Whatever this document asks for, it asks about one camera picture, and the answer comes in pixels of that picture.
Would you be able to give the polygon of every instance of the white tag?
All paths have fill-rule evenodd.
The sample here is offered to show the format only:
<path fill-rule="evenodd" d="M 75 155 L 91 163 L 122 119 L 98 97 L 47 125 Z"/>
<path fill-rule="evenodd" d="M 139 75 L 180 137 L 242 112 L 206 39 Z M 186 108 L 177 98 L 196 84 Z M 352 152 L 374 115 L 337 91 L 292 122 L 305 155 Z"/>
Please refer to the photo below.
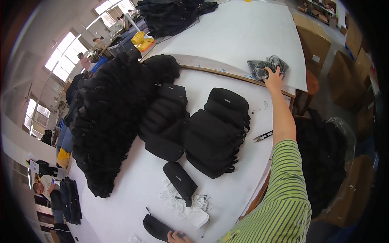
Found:
<path fill-rule="evenodd" d="M 30 170 L 34 171 L 36 174 L 39 174 L 39 164 L 30 160 Z"/>
<path fill-rule="evenodd" d="M 148 38 L 152 38 L 154 40 L 154 37 L 152 37 L 151 35 L 145 35 L 145 39 L 148 39 Z"/>
<path fill-rule="evenodd" d="M 320 62 L 320 57 L 313 55 L 312 60 L 314 60 L 315 62 L 318 63 L 318 62 Z"/>

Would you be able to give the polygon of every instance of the plastic-wrapped package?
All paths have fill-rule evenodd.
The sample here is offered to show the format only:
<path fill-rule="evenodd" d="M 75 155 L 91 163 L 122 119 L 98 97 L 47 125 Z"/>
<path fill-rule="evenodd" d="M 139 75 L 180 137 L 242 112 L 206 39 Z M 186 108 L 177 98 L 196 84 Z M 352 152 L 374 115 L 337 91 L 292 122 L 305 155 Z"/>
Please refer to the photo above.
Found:
<path fill-rule="evenodd" d="M 249 65 L 251 74 L 256 80 L 262 81 L 269 77 L 269 72 L 265 70 L 265 67 L 268 66 L 267 61 L 248 60 L 247 64 Z"/>
<path fill-rule="evenodd" d="M 288 64 L 284 62 L 281 58 L 276 55 L 272 55 L 266 58 L 268 63 L 268 67 L 273 71 L 273 73 L 277 70 L 277 66 L 280 66 L 280 73 L 283 74 L 282 79 L 285 78 L 285 74 L 289 69 Z"/>
<path fill-rule="evenodd" d="M 262 81 L 269 77 L 269 72 L 265 70 L 265 67 L 269 67 L 273 72 L 277 70 L 277 66 L 280 66 L 280 73 L 284 76 L 289 69 L 288 64 L 276 55 L 272 55 L 266 58 L 266 61 L 248 60 L 247 64 L 251 74 L 256 80 Z"/>

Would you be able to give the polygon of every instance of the green striped shirt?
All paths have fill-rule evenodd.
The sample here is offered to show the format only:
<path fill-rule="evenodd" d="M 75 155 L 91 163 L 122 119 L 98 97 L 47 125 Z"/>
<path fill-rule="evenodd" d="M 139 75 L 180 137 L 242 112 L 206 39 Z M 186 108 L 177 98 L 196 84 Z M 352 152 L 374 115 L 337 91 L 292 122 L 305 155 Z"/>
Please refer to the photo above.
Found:
<path fill-rule="evenodd" d="M 295 141 L 284 140 L 273 150 L 265 198 L 217 243 L 305 242 L 310 221 L 301 155 Z"/>

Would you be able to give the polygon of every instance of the man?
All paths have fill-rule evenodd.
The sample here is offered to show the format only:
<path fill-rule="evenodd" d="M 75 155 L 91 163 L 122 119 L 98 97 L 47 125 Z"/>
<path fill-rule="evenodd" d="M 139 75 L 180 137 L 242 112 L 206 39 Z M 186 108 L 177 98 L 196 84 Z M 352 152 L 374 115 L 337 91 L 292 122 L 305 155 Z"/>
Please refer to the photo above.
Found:
<path fill-rule="evenodd" d="M 40 178 L 40 181 L 38 183 L 34 183 L 32 188 L 34 189 L 34 192 L 36 194 L 43 194 L 50 202 L 51 197 L 50 194 L 53 190 L 59 190 L 60 187 L 58 184 L 53 183 L 54 177 L 50 175 L 43 175 Z"/>
<path fill-rule="evenodd" d="M 281 93 L 280 67 L 270 68 L 265 84 L 273 102 L 273 157 L 266 195 L 251 213 L 217 243 L 303 243 L 311 221 L 301 155 L 296 143 L 296 125 Z M 193 243 L 187 236 L 168 233 L 169 243 Z"/>
<path fill-rule="evenodd" d="M 92 57 L 85 58 L 84 54 L 82 52 L 80 52 L 77 55 L 77 57 L 80 59 L 80 63 L 82 65 L 82 67 L 85 68 L 85 70 L 90 71 L 90 69 L 91 69 L 91 62 L 90 62 L 90 60 L 92 59 Z"/>

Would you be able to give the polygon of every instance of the stool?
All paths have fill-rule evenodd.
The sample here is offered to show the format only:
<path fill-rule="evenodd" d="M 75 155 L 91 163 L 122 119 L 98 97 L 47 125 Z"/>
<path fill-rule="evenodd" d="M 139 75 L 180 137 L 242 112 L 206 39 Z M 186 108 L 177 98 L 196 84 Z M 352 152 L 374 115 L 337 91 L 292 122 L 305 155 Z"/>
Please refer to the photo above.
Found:
<path fill-rule="evenodd" d="M 305 114 L 305 112 L 307 111 L 307 109 L 309 107 L 309 104 L 311 104 L 311 101 L 312 101 L 314 94 L 316 94 L 319 91 L 319 82 L 318 82 L 317 78 L 315 77 L 315 75 L 313 75 L 313 73 L 311 73 L 309 70 L 305 70 L 305 71 L 307 74 L 307 89 L 308 89 L 308 91 L 307 92 L 301 91 L 301 90 L 297 91 L 297 95 L 296 95 L 296 98 L 294 100 L 294 104 L 296 105 L 296 109 L 297 109 L 297 115 L 304 115 Z M 303 93 L 307 94 L 308 98 L 305 101 L 304 107 L 301 109 L 301 111 L 299 111 L 299 109 L 300 109 L 299 108 L 299 99 Z"/>

